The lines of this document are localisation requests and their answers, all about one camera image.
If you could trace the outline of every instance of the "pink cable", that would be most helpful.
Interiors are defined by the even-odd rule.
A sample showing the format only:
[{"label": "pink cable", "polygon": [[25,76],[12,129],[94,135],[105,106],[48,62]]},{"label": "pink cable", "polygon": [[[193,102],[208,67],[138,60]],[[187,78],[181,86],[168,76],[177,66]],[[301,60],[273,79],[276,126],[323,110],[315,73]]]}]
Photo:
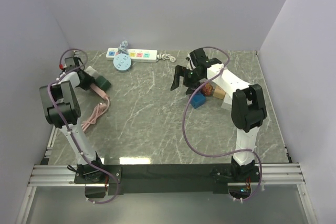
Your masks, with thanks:
[{"label": "pink cable", "polygon": [[90,125],[95,124],[97,122],[98,117],[102,116],[110,107],[110,99],[103,90],[98,88],[95,84],[91,85],[91,89],[95,93],[97,93],[100,97],[102,97],[104,100],[106,100],[107,103],[99,103],[93,109],[93,113],[91,114],[91,116],[86,121],[82,122],[80,126],[82,127],[84,132],[88,129],[88,127],[90,127]]},{"label": "pink cable", "polygon": [[91,116],[84,122],[82,122],[81,127],[83,131],[85,132],[90,125],[95,124],[97,122],[97,119],[102,116],[110,107],[110,99],[108,97],[105,97],[105,100],[107,103],[99,103],[94,109]]}]

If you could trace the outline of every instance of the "gray marble tabletop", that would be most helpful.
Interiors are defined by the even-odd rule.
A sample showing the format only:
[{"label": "gray marble tabletop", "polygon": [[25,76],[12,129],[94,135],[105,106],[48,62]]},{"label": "gray marble tabletop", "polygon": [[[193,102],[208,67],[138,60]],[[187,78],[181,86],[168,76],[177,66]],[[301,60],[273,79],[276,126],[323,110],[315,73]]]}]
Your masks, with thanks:
[{"label": "gray marble tabletop", "polygon": [[[170,91],[175,65],[186,66],[189,51],[162,51],[177,58],[176,62],[134,62],[128,72],[118,72],[104,51],[91,51],[89,63],[107,78],[111,107],[86,136],[106,164],[185,164],[229,163],[231,157],[206,158],[192,152],[182,136],[182,112],[187,103],[186,87]],[[225,61],[225,56],[206,50],[210,58]],[[268,116],[257,136],[257,153],[263,163],[287,163],[286,149],[281,137],[265,80],[254,51],[229,51],[228,69],[249,83],[258,83],[265,94]],[[102,100],[92,91],[76,89],[82,119],[92,113]],[[186,134],[191,144],[207,154],[232,151],[236,130],[230,112],[221,108],[222,100],[207,97],[206,103],[186,117]],[[75,164],[75,154],[66,138],[58,131],[49,165]]]}]

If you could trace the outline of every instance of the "black bar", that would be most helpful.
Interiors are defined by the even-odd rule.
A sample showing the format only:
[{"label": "black bar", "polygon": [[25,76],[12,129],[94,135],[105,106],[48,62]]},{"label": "black bar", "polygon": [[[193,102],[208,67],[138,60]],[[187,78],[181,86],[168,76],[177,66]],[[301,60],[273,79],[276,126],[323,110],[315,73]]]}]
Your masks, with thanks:
[{"label": "black bar", "polygon": [[[178,165],[104,165],[112,174],[119,173],[122,194],[181,193],[211,191],[227,194],[227,183],[244,183],[246,178],[232,178],[231,164],[178,164]],[[259,168],[250,173],[251,182],[259,181]],[[75,184],[88,182],[75,179]],[[114,195],[117,185],[110,179],[109,195]]]}]

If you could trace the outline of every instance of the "blue cube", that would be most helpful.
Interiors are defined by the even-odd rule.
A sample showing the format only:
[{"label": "blue cube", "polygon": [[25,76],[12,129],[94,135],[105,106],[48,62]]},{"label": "blue cube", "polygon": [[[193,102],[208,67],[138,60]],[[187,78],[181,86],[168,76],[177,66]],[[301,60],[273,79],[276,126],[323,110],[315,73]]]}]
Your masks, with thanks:
[{"label": "blue cube", "polygon": [[194,109],[197,109],[204,103],[205,103],[205,97],[200,92],[197,92],[190,102],[190,104],[192,105],[192,107],[194,107]]}]

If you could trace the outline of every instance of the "small toy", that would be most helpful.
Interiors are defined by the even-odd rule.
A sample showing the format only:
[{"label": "small toy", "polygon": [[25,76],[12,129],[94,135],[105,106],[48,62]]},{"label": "small toy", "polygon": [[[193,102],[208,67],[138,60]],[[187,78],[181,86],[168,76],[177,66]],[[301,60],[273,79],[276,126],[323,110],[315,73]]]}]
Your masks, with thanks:
[{"label": "small toy", "polygon": [[226,92],[220,88],[220,86],[216,86],[215,91],[213,93],[213,97],[218,99],[224,99]]},{"label": "small toy", "polygon": [[212,95],[214,87],[210,83],[207,83],[204,87],[201,88],[201,93],[205,96]]},{"label": "small toy", "polygon": [[190,102],[190,104],[192,105],[192,107],[194,107],[194,109],[197,109],[204,103],[205,103],[205,97],[200,92],[197,92]]}]

